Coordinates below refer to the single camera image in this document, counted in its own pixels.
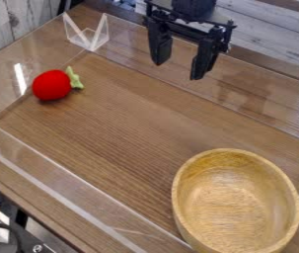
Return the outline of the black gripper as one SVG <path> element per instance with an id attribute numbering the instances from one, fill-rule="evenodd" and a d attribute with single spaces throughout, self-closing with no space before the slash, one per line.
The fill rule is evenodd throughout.
<path id="1" fill-rule="evenodd" d="M 212 70 L 217 56 L 229 50 L 235 22 L 216 10 L 216 0 L 144 0 L 147 4 L 149 57 L 155 65 L 167 62 L 171 56 L 172 37 L 168 26 L 153 17 L 168 22 L 212 25 L 213 28 L 197 43 L 192 58 L 189 79 L 199 80 Z"/>

